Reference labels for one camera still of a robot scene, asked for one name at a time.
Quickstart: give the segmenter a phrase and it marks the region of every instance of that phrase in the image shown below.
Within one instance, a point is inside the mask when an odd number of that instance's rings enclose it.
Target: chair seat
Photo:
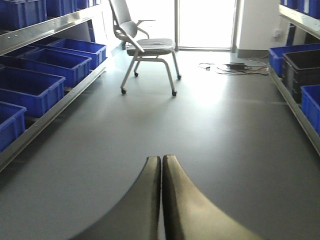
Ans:
[[[168,38],[152,38],[140,39],[137,43],[144,49],[145,52],[140,52],[139,57],[143,56],[157,56],[170,54],[175,50],[176,44]],[[135,55],[136,48],[131,45],[127,48],[129,56]]]

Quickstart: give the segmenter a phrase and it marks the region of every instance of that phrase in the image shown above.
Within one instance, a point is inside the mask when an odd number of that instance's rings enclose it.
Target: storage bin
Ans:
[[[63,76],[4,67],[0,70],[0,101],[26,107],[39,118],[64,97]]]
[[[97,5],[97,0],[77,0],[78,9],[86,9]]]
[[[0,29],[13,31],[46,20],[46,0],[0,0]]]
[[[5,56],[14,57],[14,58],[22,58],[25,55],[33,53],[38,50],[39,50],[39,48],[35,47],[35,46],[23,46],[23,47],[18,48],[17,50],[6,53]]]
[[[64,86],[73,88],[90,73],[90,57],[41,49],[21,58],[21,66],[41,73],[65,77]]]
[[[21,68],[19,59],[12,56],[0,56],[0,64],[5,67]]]
[[[320,135],[320,85],[303,86],[301,109]]]
[[[308,50],[320,49],[320,43],[304,44],[304,45],[293,45],[293,46],[280,46],[272,47],[269,49],[269,64],[273,67],[276,74],[282,76],[283,68],[283,54],[294,53]]]
[[[301,87],[320,84],[320,50],[283,54],[283,84],[294,100],[301,102]]]
[[[298,0],[281,0],[280,4],[290,9],[298,9]]]
[[[77,0],[46,0],[48,17],[60,17],[77,11]]]
[[[298,11],[320,19],[320,0],[298,0]]]
[[[26,110],[23,106],[0,101],[0,152],[25,131]]]
[[[106,46],[95,42],[60,39],[50,43],[47,48],[92,58],[90,69],[95,69],[106,60]]]

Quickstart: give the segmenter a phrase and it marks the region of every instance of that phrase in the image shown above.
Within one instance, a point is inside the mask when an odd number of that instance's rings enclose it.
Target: chair leg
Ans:
[[[173,61],[174,61],[174,66],[175,66],[175,70],[176,70],[176,74],[178,79],[181,79],[181,75],[179,73],[179,69],[178,69],[178,63],[177,63],[177,58],[176,58],[176,53],[173,51],[172,52],[172,57],[173,57]]]
[[[137,63],[135,65],[135,68],[133,70],[134,71],[134,76],[136,76],[136,77],[139,76],[139,73],[137,72],[139,65],[140,65],[140,61],[139,61],[139,58],[138,58]]]
[[[170,85],[171,85],[172,95],[175,97],[177,95],[177,91],[175,90],[175,85],[174,85],[174,81],[172,79],[169,64],[162,58],[158,58],[158,61],[163,62],[165,65],[166,72],[168,73],[168,77],[169,77],[169,81],[170,81]]]
[[[134,54],[134,56],[133,56],[133,58],[132,58],[132,61],[131,61],[131,63],[130,63],[130,65],[129,65],[129,68],[128,68],[128,70],[126,71],[126,74],[125,74],[125,76],[124,76],[124,79],[123,79],[123,81],[122,81],[122,83],[121,83],[121,92],[122,92],[122,94],[126,94],[127,93],[127,90],[125,89],[125,84],[126,84],[126,82],[127,82],[127,80],[128,80],[128,77],[129,77],[129,74],[130,74],[130,72],[131,72],[131,70],[132,70],[132,68],[133,68],[133,66],[134,66],[134,63],[135,63],[135,61],[137,60],[137,58],[138,58],[138,52],[136,53],[136,54]]]

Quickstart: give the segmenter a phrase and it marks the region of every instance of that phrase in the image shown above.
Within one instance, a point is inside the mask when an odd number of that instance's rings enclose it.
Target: blue plastic bin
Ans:
[[[19,59],[13,56],[0,56],[0,64],[5,67],[21,68]]]
[[[0,152],[26,130],[25,111],[23,106],[0,101]]]
[[[77,0],[46,0],[48,17],[60,17],[77,11]]]
[[[38,50],[39,50],[39,48],[35,47],[35,46],[23,46],[23,47],[18,48],[17,50],[6,53],[5,56],[14,57],[14,58],[22,58],[25,55],[33,53]]]
[[[46,0],[0,0],[0,29],[17,30],[46,20]]]
[[[318,49],[320,49],[320,43],[272,47],[269,49],[269,64],[273,67],[276,74],[281,77],[283,72],[282,65],[284,62],[283,54]]]
[[[78,9],[86,9],[97,5],[97,0],[77,0]]]
[[[12,67],[0,70],[0,101],[26,107],[39,118],[64,97],[63,76]]]
[[[298,11],[320,19],[320,0],[298,0]]]
[[[64,86],[73,88],[90,73],[90,57],[41,49],[21,58],[21,66],[41,73],[65,77]]]
[[[298,9],[298,0],[281,0],[280,4],[290,9]]]
[[[92,58],[90,69],[95,69],[106,60],[106,46],[95,42],[60,39],[49,44],[47,48]]]
[[[320,135],[320,85],[302,86],[301,109]]]

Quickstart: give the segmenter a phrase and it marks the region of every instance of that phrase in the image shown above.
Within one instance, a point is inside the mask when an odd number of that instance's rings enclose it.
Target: white wall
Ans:
[[[239,50],[268,50],[286,43],[289,22],[279,16],[280,0],[240,0],[236,47]],[[282,30],[276,41],[275,30]]]

